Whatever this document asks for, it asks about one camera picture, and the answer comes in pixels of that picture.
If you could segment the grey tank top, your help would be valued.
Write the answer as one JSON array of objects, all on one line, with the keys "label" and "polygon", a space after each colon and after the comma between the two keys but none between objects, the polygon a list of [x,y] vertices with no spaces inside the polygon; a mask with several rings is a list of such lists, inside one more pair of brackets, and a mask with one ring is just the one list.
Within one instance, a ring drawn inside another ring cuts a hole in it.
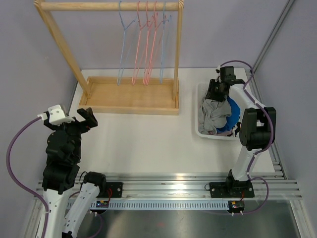
[{"label": "grey tank top", "polygon": [[231,106],[227,100],[222,102],[203,99],[198,110],[198,131],[201,134],[217,134],[218,128],[223,128],[227,117],[231,116]]}]

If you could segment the blue tank top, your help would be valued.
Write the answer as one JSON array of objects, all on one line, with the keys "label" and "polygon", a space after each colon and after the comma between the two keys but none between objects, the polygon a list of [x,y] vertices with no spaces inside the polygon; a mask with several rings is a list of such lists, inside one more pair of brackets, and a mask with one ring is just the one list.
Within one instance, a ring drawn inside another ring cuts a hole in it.
[{"label": "blue tank top", "polygon": [[239,106],[230,97],[227,97],[227,101],[229,105],[231,106],[231,116],[226,118],[226,124],[224,127],[216,129],[217,133],[224,133],[224,132],[230,131],[239,121],[240,112],[241,112]]}]

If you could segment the black white striped tank top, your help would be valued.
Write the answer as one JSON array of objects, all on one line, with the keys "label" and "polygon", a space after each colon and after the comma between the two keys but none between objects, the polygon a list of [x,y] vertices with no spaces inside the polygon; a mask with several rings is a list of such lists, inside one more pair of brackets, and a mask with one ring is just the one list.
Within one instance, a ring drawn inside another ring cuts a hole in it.
[{"label": "black white striped tank top", "polygon": [[240,127],[241,127],[241,122],[238,121],[232,128],[231,133],[229,134],[229,137],[237,137],[240,132]]}]

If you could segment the light blue wire hanger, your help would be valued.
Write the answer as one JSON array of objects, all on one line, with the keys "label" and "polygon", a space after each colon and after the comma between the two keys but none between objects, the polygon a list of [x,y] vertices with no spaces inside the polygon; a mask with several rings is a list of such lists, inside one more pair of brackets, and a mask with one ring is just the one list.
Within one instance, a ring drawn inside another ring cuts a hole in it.
[{"label": "light blue wire hanger", "polygon": [[164,61],[165,61],[165,44],[167,40],[165,39],[166,25],[169,18],[166,16],[166,5],[165,1],[163,4],[163,26],[162,26],[162,39],[161,39],[161,58],[160,58],[160,73],[159,73],[159,83],[163,84],[163,72],[164,72]]}]

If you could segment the pink wire hanger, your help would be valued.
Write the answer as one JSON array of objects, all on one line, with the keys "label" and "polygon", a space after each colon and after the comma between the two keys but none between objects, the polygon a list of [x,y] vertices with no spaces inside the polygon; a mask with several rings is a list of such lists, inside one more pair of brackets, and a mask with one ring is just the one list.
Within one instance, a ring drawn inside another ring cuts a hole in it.
[{"label": "pink wire hanger", "polygon": [[158,21],[158,13],[156,12],[156,5],[157,2],[154,3],[154,13],[153,13],[153,20],[154,20],[154,28],[153,28],[153,41],[152,41],[152,47],[151,47],[151,54],[150,54],[150,59],[148,63],[148,68],[146,71],[146,78],[145,78],[145,85],[149,84],[150,77],[151,77],[151,70],[152,70],[152,64],[154,60],[154,49],[155,49],[155,44],[156,44],[156,35],[157,35],[157,29],[160,27],[161,23]]}]

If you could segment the mauve pink tank top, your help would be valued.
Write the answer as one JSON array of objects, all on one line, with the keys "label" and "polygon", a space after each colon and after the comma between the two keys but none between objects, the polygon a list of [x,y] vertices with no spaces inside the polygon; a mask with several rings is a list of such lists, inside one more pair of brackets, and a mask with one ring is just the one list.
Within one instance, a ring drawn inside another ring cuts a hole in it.
[{"label": "mauve pink tank top", "polygon": [[220,132],[220,133],[213,133],[212,131],[209,132],[209,135],[213,135],[213,136],[232,136],[232,130],[229,131],[225,131],[225,132]]}]

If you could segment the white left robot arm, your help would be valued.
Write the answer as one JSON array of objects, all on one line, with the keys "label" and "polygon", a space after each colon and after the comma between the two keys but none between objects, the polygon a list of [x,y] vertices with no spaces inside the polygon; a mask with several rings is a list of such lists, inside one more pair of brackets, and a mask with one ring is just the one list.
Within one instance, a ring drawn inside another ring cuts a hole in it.
[{"label": "white left robot arm", "polygon": [[75,238],[80,225],[96,197],[106,194],[104,174],[88,172],[71,209],[66,211],[75,185],[81,160],[81,135],[98,126],[92,108],[78,109],[78,121],[55,105],[45,112],[44,126],[52,130],[47,139],[47,162],[43,171],[43,197],[47,203],[42,236],[44,238]]}]

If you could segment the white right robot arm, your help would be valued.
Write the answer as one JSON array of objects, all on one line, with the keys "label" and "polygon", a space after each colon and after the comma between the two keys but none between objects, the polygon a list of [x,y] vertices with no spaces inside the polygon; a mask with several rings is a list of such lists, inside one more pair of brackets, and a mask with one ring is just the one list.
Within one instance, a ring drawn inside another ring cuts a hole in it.
[{"label": "white right robot arm", "polygon": [[230,98],[240,108],[242,147],[226,180],[209,183],[210,194],[212,198],[253,198],[251,171],[260,153],[275,140],[276,110],[265,106],[249,92],[247,83],[236,78],[233,66],[221,65],[216,72],[219,78],[210,81],[207,98],[217,101]]}]

